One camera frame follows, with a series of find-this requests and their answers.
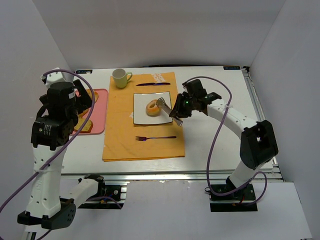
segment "dark table knife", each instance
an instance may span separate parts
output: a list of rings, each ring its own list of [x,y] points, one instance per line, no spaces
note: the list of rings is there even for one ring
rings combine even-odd
[[[136,86],[161,86],[161,85],[170,85],[170,82],[147,82],[147,83],[140,83]]]

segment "pink tray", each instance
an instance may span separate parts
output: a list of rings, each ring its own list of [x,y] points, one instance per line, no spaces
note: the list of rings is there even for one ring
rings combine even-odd
[[[99,95],[98,100],[94,104],[93,112],[90,120],[93,123],[91,132],[80,133],[79,135],[97,135],[103,133],[106,126],[106,115],[107,115],[107,105],[108,105],[108,91],[106,89],[94,89]]]

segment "fork tines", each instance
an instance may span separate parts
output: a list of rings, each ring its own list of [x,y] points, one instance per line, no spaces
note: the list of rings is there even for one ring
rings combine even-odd
[[[137,141],[145,141],[145,140],[147,140],[147,138],[145,136],[136,136],[135,140],[137,140]]]

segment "black label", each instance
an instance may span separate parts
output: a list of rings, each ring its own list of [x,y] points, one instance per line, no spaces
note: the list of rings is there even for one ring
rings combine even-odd
[[[92,74],[92,70],[88,69],[88,70],[77,70],[75,71],[76,74]]]
[[[223,66],[224,70],[241,70],[239,66]]]

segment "mug handle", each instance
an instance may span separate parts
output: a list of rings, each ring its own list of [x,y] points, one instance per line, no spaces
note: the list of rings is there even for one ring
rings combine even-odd
[[[129,82],[130,79],[131,79],[132,76],[133,76],[132,72],[130,72],[130,71],[128,71],[128,72],[125,74],[125,76],[128,76],[128,74],[131,74],[131,76],[126,80],[126,82]]]

